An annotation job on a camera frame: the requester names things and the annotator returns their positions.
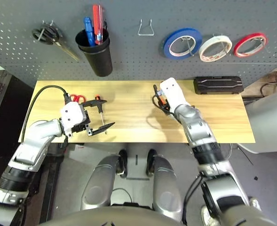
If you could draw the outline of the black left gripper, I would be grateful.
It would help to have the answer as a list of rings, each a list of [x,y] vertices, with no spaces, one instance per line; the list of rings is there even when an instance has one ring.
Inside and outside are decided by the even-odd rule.
[[[102,104],[106,103],[106,100],[89,100],[86,102],[82,102],[82,105],[73,105],[71,107],[71,136],[73,136],[73,133],[77,133],[83,130],[83,126],[86,124],[89,124],[90,121],[88,120],[88,113],[85,111],[84,107],[94,107],[94,106],[102,106]],[[115,122],[105,124],[101,127],[99,127],[97,130],[91,129],[91,135],[97,135],[102,132],[105,132],[108,128],[113,126]]]

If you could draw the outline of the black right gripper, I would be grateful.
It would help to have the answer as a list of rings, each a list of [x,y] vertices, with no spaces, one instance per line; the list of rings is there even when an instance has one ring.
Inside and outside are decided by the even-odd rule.
[[[164,94],[162,90],[158,90],[156,84],[153,85],[154,96],[152,97],[152,103],[159,110],[164,112],[165,114],[173,114],[170,111],[170,105],[167,99],[164,99]]]

